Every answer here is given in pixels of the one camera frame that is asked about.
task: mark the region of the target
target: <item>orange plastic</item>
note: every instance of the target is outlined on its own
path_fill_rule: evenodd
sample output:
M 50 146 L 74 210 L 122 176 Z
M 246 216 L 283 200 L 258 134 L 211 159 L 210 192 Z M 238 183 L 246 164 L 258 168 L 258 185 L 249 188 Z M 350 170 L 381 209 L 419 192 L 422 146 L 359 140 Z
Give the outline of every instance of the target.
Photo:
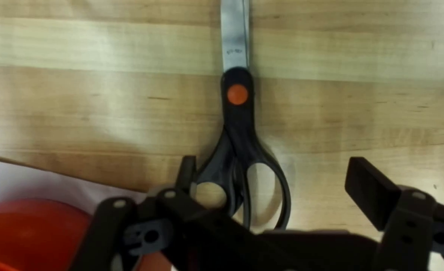
M 67 271 L 89 215 L 50 200 L 0 203 L 0 271 Z
M 249 90 L 243 84 L 234 84 L 228 90 L 228 101 L 234 105 L 243 105 L 249 101 Z

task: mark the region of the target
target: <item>wood grain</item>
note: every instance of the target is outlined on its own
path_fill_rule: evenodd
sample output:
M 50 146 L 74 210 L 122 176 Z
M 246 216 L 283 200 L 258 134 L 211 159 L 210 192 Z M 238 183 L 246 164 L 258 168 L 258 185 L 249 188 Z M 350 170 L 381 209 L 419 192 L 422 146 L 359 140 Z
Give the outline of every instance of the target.
M 353 155 L 444 201 L 444 1 L 252 9 L 258 128 L 289 176 L 291 227 L 378 236 L 344 191 Z M 220 132 L 219 12 L 204 0 L 0 0 L 0 159 L 173 183 L 181 156 L 205 159 Z M 268 216 L 274 191 L 256 186 Z

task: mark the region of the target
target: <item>scissors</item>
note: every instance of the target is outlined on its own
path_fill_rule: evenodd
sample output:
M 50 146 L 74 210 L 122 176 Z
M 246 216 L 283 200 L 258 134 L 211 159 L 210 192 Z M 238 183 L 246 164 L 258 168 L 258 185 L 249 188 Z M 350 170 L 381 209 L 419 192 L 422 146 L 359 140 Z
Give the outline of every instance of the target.
M 253 164 L 265 164 L 280 182 L 283 198 L 276 228 L 285 228 L 291 215 L 289 185 L 277 159 L 262 147 L 255 126 L 256 91 L 250 72 L 249 0 L 222 0 L 222 49 L 225 125 L 216 150 L 192 182 L 214 182 L 222 186 L 226 194 L 222 210 L 234 215 L 243 206 L 243 224 L 250 227 L 252 197 L 247 173 Z

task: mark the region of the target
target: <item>wooden surface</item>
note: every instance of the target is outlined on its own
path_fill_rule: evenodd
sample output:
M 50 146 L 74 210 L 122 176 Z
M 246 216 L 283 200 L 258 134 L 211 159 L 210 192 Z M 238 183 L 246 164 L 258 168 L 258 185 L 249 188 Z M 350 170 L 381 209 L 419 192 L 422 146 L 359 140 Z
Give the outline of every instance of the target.
M 348 158 L 444 203 L 444 1 L 253 0 L 258 128 L 291 227 L 377 236 Z M 0 158 L 94 182 L 173 183 L 220 125 L 216 0 L 0 0 Z M 273 185 L 259 186 L 261 206 Z

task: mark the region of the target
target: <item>scissor blade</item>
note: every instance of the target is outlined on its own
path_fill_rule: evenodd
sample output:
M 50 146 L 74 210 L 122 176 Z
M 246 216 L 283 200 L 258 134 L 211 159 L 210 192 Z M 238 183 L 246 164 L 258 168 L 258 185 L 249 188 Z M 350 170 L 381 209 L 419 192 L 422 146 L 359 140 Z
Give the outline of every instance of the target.
M 249 34 L 249 0 L 222 0 L 222 49 L 225 70 L 250 66 Z

